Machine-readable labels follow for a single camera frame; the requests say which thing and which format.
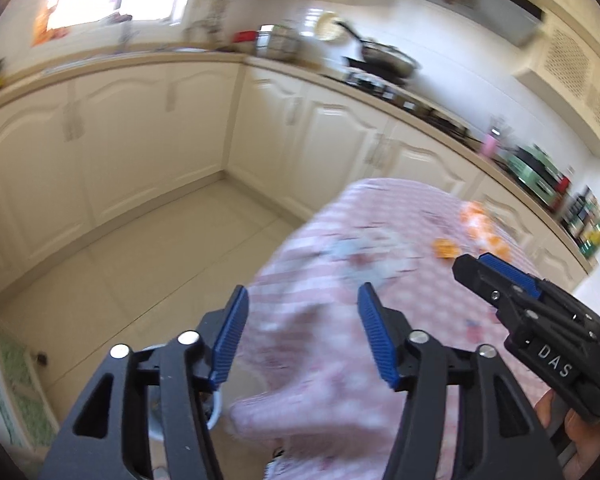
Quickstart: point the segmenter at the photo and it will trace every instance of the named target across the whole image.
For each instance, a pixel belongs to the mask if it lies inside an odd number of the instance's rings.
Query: tile floor
[[[195,328],[297,227],[221,180],[74,254],[1,306],[0,318],[48,354],[40,380],[63,420],[113,345],[141,349]],[[214,441],[228,480],[262,478],[266,456],[221,428]]]

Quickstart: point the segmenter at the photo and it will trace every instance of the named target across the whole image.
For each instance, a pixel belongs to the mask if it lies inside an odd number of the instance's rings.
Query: pot
[[[394,46],[385,45],[362,38],[349,23],[335,22],[356,38],[362,46],[362,59],[367,63],[391,70],[402,79],[410,78],[420,68],[420,64]]]

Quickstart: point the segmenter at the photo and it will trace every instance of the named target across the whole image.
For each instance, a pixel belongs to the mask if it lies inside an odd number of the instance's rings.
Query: baseboard
[[[232,186],[235,186],[245,195],[250,196],[256,202],[258,202],[261,206],[272,210],[275,214],[277,214],[280,218],[282,218],[285,222],[291,224],[295,229],[302,227],[306,222],[301,218],[297,217],[293,213],[289,212],[287,209],[282,207],[279,203],[273,201],[267,196],[263,195],[261,192],[253,189],[248,184],[245,184],[239,178],[234,177],[231,173],[225,172],[225,179],[227,182],[230,182]]]

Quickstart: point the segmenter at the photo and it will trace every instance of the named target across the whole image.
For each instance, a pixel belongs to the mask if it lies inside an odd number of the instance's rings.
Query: pink bottle
[[[493,136],[487,135],[482,141],[482,147],[480,148],[480,154],[486,158],[493,158],[496,150],[498,149],[498,139]]]

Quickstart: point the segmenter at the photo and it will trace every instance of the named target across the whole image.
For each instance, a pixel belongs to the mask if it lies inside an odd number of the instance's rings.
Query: countertop
[[[457,142],[448,135],[440,132],[438,129],[430,126],[419,118],[392,106],[389,103],[381,101],[371,95],[345,85],[341,82],[321,76],[316,72],[317,67],[296,66],[292,64],[281,63],[269,59],[247,56],[245,54],[232,54],[224,52],[129,52],[126,54],[96,56],[91,59],[74,60],[60,65],[49,64],[47,68],[38,73],[26,76],[16,82],[11,83],[0,91],[0,108],[4,105],[35,92],[42,88],[52,86],[64,81],[74,79],[79,76],[91,73],[102,72],[104,70],[113,70],[129,66],[139,66],[144,64],[171,63],[171,62],[225,62],[242,63],[248,66],[260,67],[266,70],[283,73],[309,83],[328,88],[340,94],[347,95],[357,101],[367,104],[381,112],[384,112],[395,119],[410,124],[414,128],[422,131],[448,148],[454,150],[466,160],[477,166],[485,174],[506,188],[511,194],[520,200],[526,207],[544,222],[545,225],[560,239],[560,241],[573,253],[580,265],[587,274],[597,266],[595,258],[587,260],[578,250],[574,241],[560,227],[557,221],[549,215],[531,196],[520,188],[508,175],[499,167],[485,160],[477,153]]]

